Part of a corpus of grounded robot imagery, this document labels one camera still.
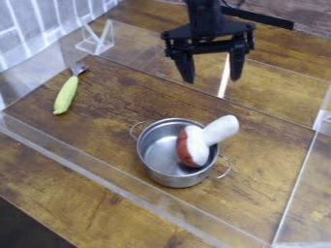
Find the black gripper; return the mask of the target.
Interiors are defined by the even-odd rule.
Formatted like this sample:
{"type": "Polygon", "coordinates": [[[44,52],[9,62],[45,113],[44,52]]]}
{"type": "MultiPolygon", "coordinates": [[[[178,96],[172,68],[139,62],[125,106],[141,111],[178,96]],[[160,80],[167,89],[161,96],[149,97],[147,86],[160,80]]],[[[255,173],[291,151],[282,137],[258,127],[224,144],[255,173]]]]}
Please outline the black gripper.
{"type": "Polygon", "coordinates": [[[194,83],[192,54],[228,52],[230,78],[240,79],[244,57],[254,48],[255,24],[223,15],[219,0],[184,0],[188,24],[164,31],[165,55],[175,60],[183,80],[194,83]]]}

